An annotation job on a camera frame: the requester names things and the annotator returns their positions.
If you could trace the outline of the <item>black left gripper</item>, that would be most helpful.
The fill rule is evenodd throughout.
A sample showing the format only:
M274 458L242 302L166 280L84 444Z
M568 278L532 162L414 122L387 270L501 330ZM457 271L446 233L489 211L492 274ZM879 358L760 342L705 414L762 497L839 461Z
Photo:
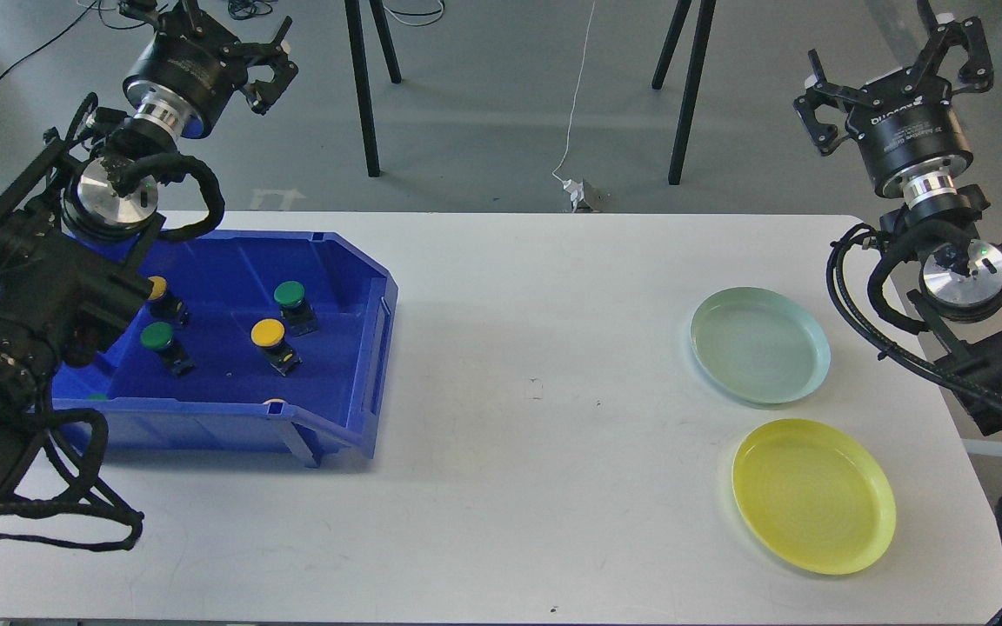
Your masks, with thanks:
M284 19L273 39L243 43L240 60L248 67L267 67L271 80L250 79L245 100L254 114L265 115L298 74L289 57L285 37L293 20ZM247 74L238 60L226 59L223 48L240 39L212 17L199 17L195 25L186 17L159 17L151 43L131 67L123 92L132 106L139 106L148 91L166 89L190 106L191 120L182 136L207 137L223 114L231 95L246 83Z

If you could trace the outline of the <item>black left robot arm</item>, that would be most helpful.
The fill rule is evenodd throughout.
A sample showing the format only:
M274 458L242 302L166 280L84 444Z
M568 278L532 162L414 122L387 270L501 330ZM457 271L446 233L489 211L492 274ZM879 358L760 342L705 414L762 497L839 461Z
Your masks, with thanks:
M217 176L180 154L178 140L207 137L234 94L265 114L297 74L290 17L270 41L244 43L195 1L170 10L122 1L118 10L154 30L124 79L132 111L104 110L88 95L66 135L48 131L0 195L0 516L126 527L115 542L17 535L91 552L131 549L144 517L100 478L106 417L53 408L53 377L123 336L150 296L139 269L152 245L204 236L223 221Z

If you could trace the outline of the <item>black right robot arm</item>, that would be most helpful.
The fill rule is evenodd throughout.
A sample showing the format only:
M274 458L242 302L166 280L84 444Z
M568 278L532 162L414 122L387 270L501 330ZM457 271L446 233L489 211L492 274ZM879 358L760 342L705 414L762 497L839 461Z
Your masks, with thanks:
M1002 244L977 229L985 193L957 183L973 154L952 100L990 90L994 71L978 17L916 7L929 39L913 63L843 86L811 50L792 107L820 155L852 140L874 193L901 201L832 243L832 305L879 359L950 390L991 435L1002 431ZM1002 546L1002 496L994 515ZM1002 625L1002 607L991 623Z

